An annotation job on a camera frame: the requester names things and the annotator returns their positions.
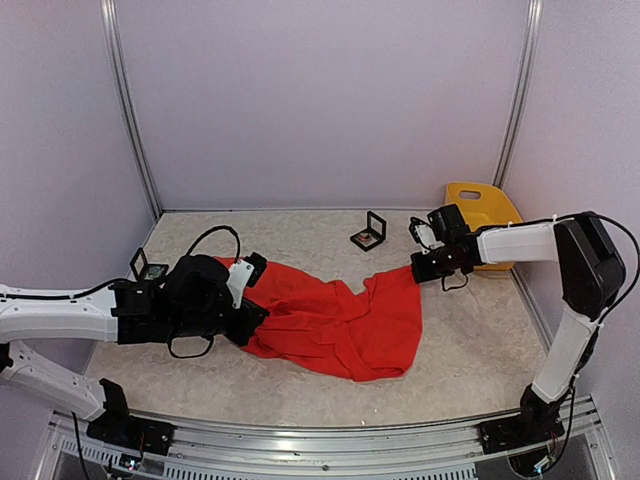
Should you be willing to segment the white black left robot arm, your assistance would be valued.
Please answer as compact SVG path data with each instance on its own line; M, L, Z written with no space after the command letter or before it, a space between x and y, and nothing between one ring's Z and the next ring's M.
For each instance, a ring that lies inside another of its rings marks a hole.
M86 421L92 439L141 453L167 455L174 425L135 416L123 388L77 374L27 346L34 339L88 339L118 345L164 344L222 335L249 343L268 311L245 298L267 267L257 253L225 266L185 255L173 269L115 279L79 293L1 288L1 380Z

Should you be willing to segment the red t-shirt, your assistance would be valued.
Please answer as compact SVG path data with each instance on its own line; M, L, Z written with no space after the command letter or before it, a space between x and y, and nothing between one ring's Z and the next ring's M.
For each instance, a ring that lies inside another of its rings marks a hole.
M277 262L246 297L268 310L243 351L310 371L370 382L405 375L423 333L421 292L410 267L379 272L354 293Z

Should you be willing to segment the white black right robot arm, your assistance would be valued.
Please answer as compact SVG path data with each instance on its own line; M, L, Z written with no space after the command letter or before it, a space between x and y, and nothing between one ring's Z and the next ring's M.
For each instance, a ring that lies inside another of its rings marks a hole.
M549 441L568 432L560 407L574 392L607 313L624 297L626 266L606 230L608 219L581 212L472 229L459 207L446 205L426 219L413 217L409 233L420 250L411 256L416 283L444 283L481 266L553 262L559 268L561 319L546 359L520 399L517 414L485 421L482 450L493 454Z

